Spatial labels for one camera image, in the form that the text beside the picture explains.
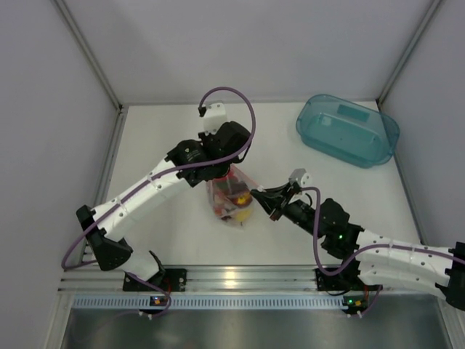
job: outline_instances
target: transparent plastic bag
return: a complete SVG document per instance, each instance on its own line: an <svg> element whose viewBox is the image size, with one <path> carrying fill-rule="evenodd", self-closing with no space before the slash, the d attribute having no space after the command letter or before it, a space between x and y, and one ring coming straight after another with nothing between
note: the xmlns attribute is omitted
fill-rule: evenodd
<svg viewBox="0 0 465 349"><path fill-rule="evenodd" d="M222 178L206 183L214 214L231 226L243 226L254 210L250 190L257 185L234 165Z"/></svg>

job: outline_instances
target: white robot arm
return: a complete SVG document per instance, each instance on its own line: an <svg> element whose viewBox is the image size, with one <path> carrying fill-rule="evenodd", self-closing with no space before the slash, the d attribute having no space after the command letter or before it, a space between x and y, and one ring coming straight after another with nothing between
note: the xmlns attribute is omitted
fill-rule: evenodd
<svg viewBox="0 0 465 349"><path fill-rule="evenodd" d="M224 177L236 155L250 146L251 133L227 121L223 103L201 111L204 131L200 140L183 140L141 180L108 202L82 206L78 219L102 270L120 268L143 281L159 284L165 270L151 251L134 251L124 236L159 204L202 181Z"/></svg>
<svg viewBox="0 0 465 349"><path fill-rule="evenodd" d="M304 169L298 169L285 185L251 194L272 220L285 216L313 235L317 276L338 290L371 285L406 288L433 294L465 310L465 244L458 242L455 249L407 244L353 225L333 199L320 204L319 190L304 187L308 177ZM317 193L316 209L295 199L305 190ZM321 247L342 260L340 268L326 270L321 265L320 238Z"/></svg>

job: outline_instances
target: metal surface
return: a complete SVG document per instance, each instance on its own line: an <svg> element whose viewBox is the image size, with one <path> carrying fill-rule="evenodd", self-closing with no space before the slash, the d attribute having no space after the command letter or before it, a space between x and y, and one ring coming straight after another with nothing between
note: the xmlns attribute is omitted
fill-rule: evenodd
<svg viewBox="0 0 465 349"><path fill-rule="evenodd" d="M87 294L74 298L73 309L163 310L151 300L159 295ZM347 309L342 296L171 294L170 310L334 310Z"/></svg>
<svg viewBox="0 0 465 349"><path fill-rule="evenodd" d="M86 58L89 67L92 69L98 81L105 90L108 98L110 98L115 109L119 111L121 109L121 103L119 102L118 97L116 96L115 92L113 91L113 88L108 82L105 73L103 73L103 69L100 66L97 59L95 58L95 55L92 53L92 50L90 50L89 45L87 44L84 35L79 29L76 20L74 19L70 10L68 9L68 5L65 3L65 0L52 0L52 3L55 5L60 17L63 19L63 22L70 30L71 35L73 35L74 39L76 40L79 49L81 50L83 56Z"/></svg>
<svg viewBox="0 0 465 349"><path fill-rule="evenodd" d="M413 34L412 38L408 42L407 47L405 48L404 52L400 56L399 61L397 62L394 70L392 71L387 83L384 85L381 94L378 98L378 106L380 107L384 101L386 100L388 94L391 92L392 87L394 86L397 78L402 73L404 67L407 65L413 51L415 50L417 44L420 42L421 37L424 35L425 30L428 28L429 24L431 23L434 16L440 9L441 4L444 0L432 0L431 4L429 5L428 9L426 10L421 22L418 24L415 33Z"/></svg>
<svg viewBox="0 0 465 349"><path fill-rule="evenodd" d="M340 310L178 310L152 321L135 313L97 332L121 312L73 310L62 349L451 348L436 304L428 296L383 296L361 320ZM89 335L86 342L76 342Z"/></svg>

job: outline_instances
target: purple cable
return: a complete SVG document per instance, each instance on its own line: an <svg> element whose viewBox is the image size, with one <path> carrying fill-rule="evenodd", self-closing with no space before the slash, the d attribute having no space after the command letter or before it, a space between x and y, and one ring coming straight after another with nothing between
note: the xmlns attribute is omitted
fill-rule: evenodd
<svg viewBox="0 0 465 349"><path fill-rule="evenodd" d="M250 111L250 115L251 115L251 120L252 120L252 128L251 128L251 132L250 132L250 137L247 139L246 143L243 145L243 147L241 149L239 149L238 151L228 155L228 156L225 156L224 158L220 158L220 159L216 159L216 160L211 160L211 161L204 161L204 162L198 162L197 164L187 164L187 165L182 165L182 166L178 166L178 167L174 167L172 169L166 169L162 172L159 172L155 175L153 175L151 177L151 180L156 180L164 175L167 175L168 173L172 173L172 172L177 172L177 171L182 171L184 169L194 169L194 168L197 168L197 167L205 167L205 166L212 166L212 165L216 165L216 164L221 164L222 162L226 162L226 161L229 161L229 160L232 160L233 158L235 158L236 156L239 156L242 152L244 152L247 147L250 146L250 144L252 143L252 140L254 138L254 135L255 135L255 129L256 129L256 118L255 118L255 112L254 112L254 108L252 107L252 104L250 103L250 101L248 100L248 98L240 91L236 90L236 89L233 89L232 87L226 87L226 86L221 86L221 87L215 87L214 89L211 89L210 91L208 91L201 99L200 103L199 103L199 106L201 107L203 105L203 103L205 102L206 98L211 95L212 93L216 92L216 91L229 91L229 92L233 92L235 93L237 96L239 96L240 98L242 98L242 100L247 104L247 107L248 107L248 110ZM135 193L139 192L141 189L143 189L146 185L150 184L150 181L149 180L145 180L144 182L140 183L136 188L134 188L133 190L131 190L131 192L129 192L127 195L125 195L122 199L121 199L121 203L124 204L125 202L127 202ZM61 261L61 268L64 270L64 271L67 271L67 270L71 270L71 269L76 269L76 268L80 268L80 267L84 267L85 265L89 265L89 264L93 264L96 262L96 260L91 260L91 261L88 261L88 262L82 262L80 264L77 264L77 265L66 265L66 262L68 261L68 258L70 257L71 253L74 251L74 249L79 245L79 243L86 237L86 235L88 233L90 233L92 231L92 229L94 229L95 227L97 227L97 225L99 225L103 220L105 220L108 216L110 216L112 213L114 213L114 211L117 210L117 208L119 208L119 204L116 204L115 206L113 206L111 209L109 209L106 213L104 213L98 220L96 220L95 222L93 222L86 230L84 230L84 232L70 245L70 247L68 248L68 250L66 251L65 253L65 256L63 256L63 259Z"/></svg>
<svg viewBox="0 0 465 349"><path fill-rule="evenodd" d="M317 200L316 200L317 203L315 207L315 220L313 222L313 254L315 255L315 262L317 263L318 269L320 269L320 271L327 276L335 276L341 273L356 258L356 256L358 256L360 253L368 251L369 249L391 248L391 249L400 249L403 251L420 252L424 254L430 254L430 255L434 255L438 257L447 258L449 260L453 260L457 263L465 265L465 260L461 260L460 258L450 256L449 254L446 254L443 252L432 251L430 249L416 249L416 248L409 247L409 246L389 245L389 244L373 244L373 245L364 246L361 249L354 252L354 254L352 254L349 258L347 258L336 270L328 271L325 269L325 267L320 261L320 257L318 256L318 228L320 226L321 193L320 193L320 190L316 187L302 188L302 191L306 191L306 190L313 190L314 192L316 192L316 195L317 195Z"/></svg>

